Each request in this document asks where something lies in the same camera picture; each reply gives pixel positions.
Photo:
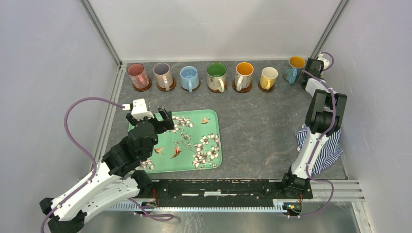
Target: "wooden coaster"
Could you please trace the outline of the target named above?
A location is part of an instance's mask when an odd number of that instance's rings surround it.
[[[260,86],[260,82],[259,82],[259,84],[258,84],[257,86],[258,86],[259,89],[260,89],[261,91],[263,91],[263,92],[272,92],[272,91],[275,89],[275,85],[274,85],[274,84],[273,84],[273,86],[272,86],[271,88],[269,88],[269,90],[263,89],[263,87]]]
[[[239,93],[246,93],[246,92],[250,91],[250,89],[252,89],[252,82],[250,82],[250,85],[249,85],[247,88],[244,88],[244,89],[238,91],[238,90],[236,89],[235,80],[233,80],[232,87],[233,87],[233,89],[235,89],[235,91],[237,91],[237,92],[239,92]]]
[[[212,88],[209,87],[209,85],[207,86],[209,88],[209,91],[213,92],[213,93],[220,93],[219,90],[213,90]],[[227,82],[224,82],[224,89],[227,89]]]
[[[133,89],[135,89],[136,91],[140,91],[140,92],[149,90],[149,88],[152,86],[152,80],[150,79],[149,76],[147,77],[147,79],[149,79],[149,84],[145,88],[139,89],[134,84],[132,84]]]
[[[172,79],[173,79],[173,83],[172,83],[172,85],[170,86],[170,90],[169,90],[169,91],[173,90],[174,87],[176,86],[176,79],[174,79],[173,76],[172,76]],[[161,91],[168,91],[168,90],[166,90],[166,88],[160,87],[159,84],[157,84],[157,88],[159,88],[159,90],[161,90]]]
[[[197,87],[192,90],[192,92],[195,91],[195,90],[197,90],[197,89],[199,89],[199,87],[200,87],[200,82],[199,82],[199,85],[197,85]]]

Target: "blue mug handle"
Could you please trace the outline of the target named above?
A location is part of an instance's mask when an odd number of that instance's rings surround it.
[[[192,88],[192,81],[189,81],[189,92],[192,93],[193,88]]]
[[[293,84],[295,82],[296,76],[297,76],[297,69],[293,69],[293,75],[291,79],[289,80],[290,84]]]

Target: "light blue mug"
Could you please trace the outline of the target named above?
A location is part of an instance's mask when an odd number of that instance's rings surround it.
[[[199,88],[199,76],[194,67],[183,67],[180,71],[180,84],[186,91],[193,92]]]
[[[297,77],[299,77],[302,68],[305,66],[305,60],[301,57],[291,57],[289,59],[289,65],[283,72],[283,78],[289,81],[290,84],[294,84]]]

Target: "striped cloth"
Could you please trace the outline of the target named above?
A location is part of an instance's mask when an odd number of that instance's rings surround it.
[[[303,143],[305,142],[307,131],[306,125],[303,125],[302,129],[296,133],[297,143],[299,144],[298,151],[300,151]],[[321,149],[318,159],[315,162],[315,165],[313,166],[313,174],[318,174],[339,159],[343,153],[343,149],[339,146],[340,138],[341,130],[339,129],[337,132],[334,132],[332,136],[330,136],[329,140],[326,141],[325,145]]]

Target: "floral tray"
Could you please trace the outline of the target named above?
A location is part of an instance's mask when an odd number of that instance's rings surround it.
[[[137,169],[147,173],[216,168],[222,163],[218,116],[215,111],[172,113],[174,129],[159,134],[153,155]]]

